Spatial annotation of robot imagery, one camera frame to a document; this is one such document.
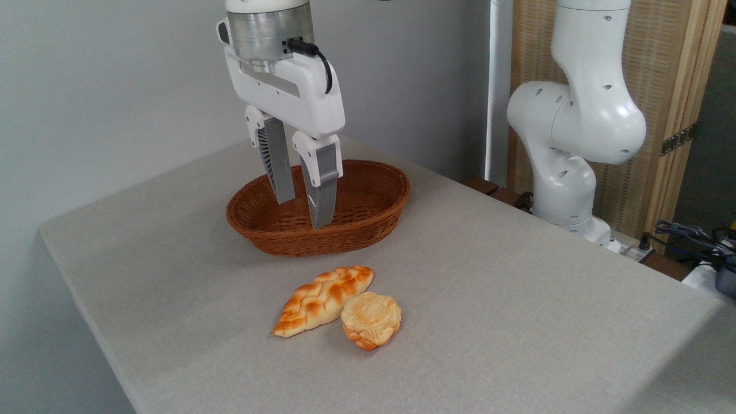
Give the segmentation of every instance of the white wall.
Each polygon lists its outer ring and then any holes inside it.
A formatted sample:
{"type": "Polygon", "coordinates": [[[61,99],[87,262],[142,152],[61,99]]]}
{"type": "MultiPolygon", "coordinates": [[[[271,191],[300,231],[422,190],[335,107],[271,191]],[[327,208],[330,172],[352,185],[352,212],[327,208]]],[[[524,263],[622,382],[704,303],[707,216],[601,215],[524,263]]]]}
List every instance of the white wall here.
{"type": "MultiPolygon", "coordinates": [[[[222,3],[0,0],[0,412],[132,411],[38,227],[246,139],[222,3]]],[[[481,174],[485,3],[313,0],[346,134],[481,174]]]]}

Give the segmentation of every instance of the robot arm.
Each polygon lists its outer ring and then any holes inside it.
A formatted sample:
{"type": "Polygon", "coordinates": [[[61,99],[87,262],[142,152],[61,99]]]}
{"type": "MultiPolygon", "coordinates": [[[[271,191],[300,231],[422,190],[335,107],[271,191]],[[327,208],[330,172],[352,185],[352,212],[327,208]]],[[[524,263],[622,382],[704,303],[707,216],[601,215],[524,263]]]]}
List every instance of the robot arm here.
{"type": "Polygon", "coordinates": [[[552,57],[570,83],[552,124],[552,146],[588,161],[622,164],[646,135],[631,100],[621,51],[631,0],[560,0],[552,57]]]}
{"type": "Polygon", "coordinates": [[[610,227],[592,216],[595,174],[585,159],[624,163],[646,134],[621,68],[630,5],[558,0],[552,56],[569,85],[525,83],[507,112],[531,161],[534,215],[601,245],[613,239],[610,227]]]}
{"type": "Polygon", "coordinates": [[[230,79],[245,101],[250,140],[276,199],[294,198],[283,123],[297,129],[312,227],[332,221],[342,176],[337,133],[345,126],[340,85],[314,41],[308,0],[227,0],[218,32],[230,79]]]}

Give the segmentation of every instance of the brown wicker basket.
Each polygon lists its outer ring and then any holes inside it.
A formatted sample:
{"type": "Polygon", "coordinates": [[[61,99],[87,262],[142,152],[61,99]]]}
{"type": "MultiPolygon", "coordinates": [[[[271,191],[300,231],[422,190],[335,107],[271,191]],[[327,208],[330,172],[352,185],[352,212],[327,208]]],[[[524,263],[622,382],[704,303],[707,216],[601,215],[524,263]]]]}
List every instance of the brown wicker basket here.
{"type": "Polygon", "coordinates": [[[335,214],[323,228],[311,227],[301,166],[291,168],[294,200],[278,205],[262,175],[233,196],[227,221],[258,249],[276,256],[315,256],[373,245],[396,227],[409,196],[408,178],[375,161],[345,160],[342,166],[335,214]]]}

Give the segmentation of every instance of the bread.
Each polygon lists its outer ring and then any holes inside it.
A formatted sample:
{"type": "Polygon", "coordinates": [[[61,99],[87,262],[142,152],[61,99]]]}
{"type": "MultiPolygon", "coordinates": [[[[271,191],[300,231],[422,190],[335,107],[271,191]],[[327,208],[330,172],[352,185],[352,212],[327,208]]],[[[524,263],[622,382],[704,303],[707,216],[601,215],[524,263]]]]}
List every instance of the bread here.
{"type": "Polygon", "coordinates": [[[373,280],[373,270],[363,266],[338,267],[317,276],[294,291],[286,302],[273,334],[292,337],[340,316],[342,307],[360,295],[373,280]]]}
{"type": "Polygon", "coordinates": [[[340,315],[349,340],[371,351],[391,339],[401,324],[401,308],[391,296],[365,292],[350,299],[340,315]]]}

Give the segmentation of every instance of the table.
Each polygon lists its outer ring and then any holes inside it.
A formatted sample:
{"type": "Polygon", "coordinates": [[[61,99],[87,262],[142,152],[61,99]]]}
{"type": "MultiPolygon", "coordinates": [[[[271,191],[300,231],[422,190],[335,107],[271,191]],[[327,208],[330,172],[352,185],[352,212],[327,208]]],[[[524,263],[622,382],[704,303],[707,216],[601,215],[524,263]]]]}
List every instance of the table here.
{"type": "Polygon", "coordinates": [[[363,250],[278,258],[233,231],[227,201],[263,173],[246,144],[41,228],[139,413],[736,412],[732,306],[409,162],[342,146],[412,185],[393,233],[363,250]],[[354,264],[403,308],[389,344],[362,351],[339,322],[270,335],[296,287],[354,264]]]}

